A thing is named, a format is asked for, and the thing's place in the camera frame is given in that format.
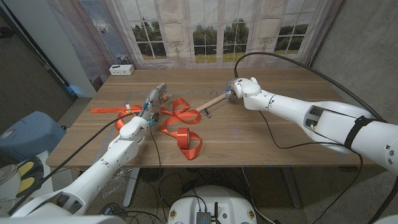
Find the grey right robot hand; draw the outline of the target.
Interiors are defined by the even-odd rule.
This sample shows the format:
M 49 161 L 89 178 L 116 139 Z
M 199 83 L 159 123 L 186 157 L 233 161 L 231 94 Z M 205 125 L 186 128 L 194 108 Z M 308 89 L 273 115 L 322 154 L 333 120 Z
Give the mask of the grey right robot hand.
M 233 88 L 234 79 L 228 80 L 226 82 L 226 89 L 224 91 L 225 97 L 230 100 L 231 97 L 234 95 L 234 88 Z

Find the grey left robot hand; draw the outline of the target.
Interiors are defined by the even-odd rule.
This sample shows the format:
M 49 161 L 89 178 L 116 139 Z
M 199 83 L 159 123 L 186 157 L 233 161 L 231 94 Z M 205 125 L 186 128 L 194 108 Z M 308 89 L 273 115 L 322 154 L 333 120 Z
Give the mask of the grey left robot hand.
M 138 116 L 144 118 L 151 126 L 158 122 L 159 113 L 162 104 L 170 98 L 170 94 L 166 83 L 161 83 L 159 86 L 150 91 L 149 95 L 144 101 L 143 109 Z

